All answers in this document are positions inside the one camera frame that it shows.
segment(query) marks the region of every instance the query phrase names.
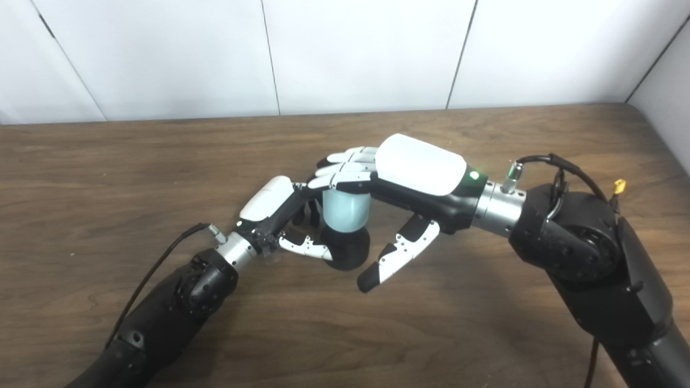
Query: silver metal joint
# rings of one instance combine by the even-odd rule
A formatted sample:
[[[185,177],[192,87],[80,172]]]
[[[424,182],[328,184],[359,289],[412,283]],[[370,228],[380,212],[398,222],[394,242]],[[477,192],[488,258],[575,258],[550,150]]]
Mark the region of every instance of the silver metal joint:
[[[214,224],[208,225],[207,229],[219,244],[225,244],[228,241],[228,238]]]
[[[505,194],[513,194],[515,192],[515,187],[518,186],[518,180],[522,175],[522,169],[524,164],[513,162],[511,169],[508,170],[508,175],[506,175],[506,180],[501,186],[501,191]]]
[[[477,201],[472,226],[503,237],[510,237],[522,214],[526,193],[513,189],[504,192],[503,185],[488,181]]]
[[[220,244],[216,251],[220,253],[223,258],[230,263],[231,266],[239,272],[244,266],[247,265],[254,257],[256,257],[257,252],[244,237],[240,236],[237,232],[232,232],[228,236],[225,243]]]

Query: white robotic hand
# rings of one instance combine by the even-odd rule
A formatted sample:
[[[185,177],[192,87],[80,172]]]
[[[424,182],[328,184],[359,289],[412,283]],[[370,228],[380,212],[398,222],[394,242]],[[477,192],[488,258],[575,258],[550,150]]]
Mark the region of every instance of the white robotic hand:
[[[357,147],[329,155],[317,167],[308,183],[310,190],[370,193],[414,212],[395,243],[388,244],[379,260],[359,276],[357,285],[363,292],[420,255],[439,233],[470,227],[487,185],[486,176],[469,168],[460,155],[400,134],[378,148]]]
[[[308,194],[304,192],[305,186],[303,183],[292,183],[285,176],[277,176],[268,181],[242,208],[233,232],[217,250],[228,257],[236,255],[234,251],[238,246],[252,253],[241,255],[246,260],[232,260],[236,269],[246,265],[256,253],[267,255],[278,247],[300,255],[332,260],[331,252],[325,244],[315,243],[307,234],[285,229],[291,220],[304,215],[304,207],[310,201]]]

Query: wooden table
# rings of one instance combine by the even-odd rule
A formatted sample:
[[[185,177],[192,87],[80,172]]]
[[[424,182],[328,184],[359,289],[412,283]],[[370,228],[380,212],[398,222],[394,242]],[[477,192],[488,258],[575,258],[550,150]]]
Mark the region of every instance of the wooden table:
[[[132,290],[188,226],[228,230],[275,175],[404,133],[500,180],[558,153],[610,192],[675,298],[690,338],[690,180],[623,104],[0,127],[0,382],[61,387],[99,354]],[[522,187],[550,182],[529,166]],[[584,188],[572,179],[573,188]],[[371,256],[408,214],[373,204]],[[185,241],[150,285],[212,244]],[[373,292],[355,272],[280,253],[152,387],[581,387],[590,339],[543,272],[481,230],[441,236]],[[623,387],[602,353],[594,387]]]

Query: robotic hand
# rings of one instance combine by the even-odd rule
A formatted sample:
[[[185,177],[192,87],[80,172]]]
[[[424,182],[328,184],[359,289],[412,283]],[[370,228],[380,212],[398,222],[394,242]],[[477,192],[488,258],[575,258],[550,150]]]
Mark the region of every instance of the robotic hand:
[[[558,167],[554,183],[517,190],[530,162]],[[600,342],[630,388],[690,387],[690,349],[673,322],[668,288],[631,225],[617,217],[617,197],[608,201],[576,165],[553,154],[524,157],[499,184],[455,153],[394,135],[379,148],[352,148],[317,167],[310,189],[370,193],[414,212],[358,277],[361,291],[389,279],[439,233],[475,226],[507,238],[518,257],[546,271],[575,321],[595,338],[593,353]],[[569,192],[565,171],[594,195]],[[327,224],[328,205],[324,200]]]
[[[294,184],[284,176],[274,177],[241,210],[227,237],[212,224],[198,224],[183,233],[144,278],[130,304],[157,265],[188,235],[208,228],[219,245],[194,255],[188,264],[156,285],[125,317],[129,304],[103,353],[66,388],[145,386],[162,367],[177,359],[235,290],[242,268],[259,254],[268,255],[282,246],[327,262],[333,256],[340,258],[342,252],[337,246],[332,255],[325,245],[315,244],[308,236],[283,232],[291,220],[304,218],[303,209],[314,193],[306,190],[305,184]],[[314,224],[318,214],[313,202],[310,207]]]

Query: yellow tag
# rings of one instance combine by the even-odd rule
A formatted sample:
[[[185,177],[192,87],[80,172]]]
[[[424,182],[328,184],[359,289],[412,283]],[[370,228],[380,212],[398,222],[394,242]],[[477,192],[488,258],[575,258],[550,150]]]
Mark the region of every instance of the yellow tag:
[[[613,194],[621,194],[623,191],[625,191],[625,180],[617,180],[613,184],[615,187],[613,188]]]

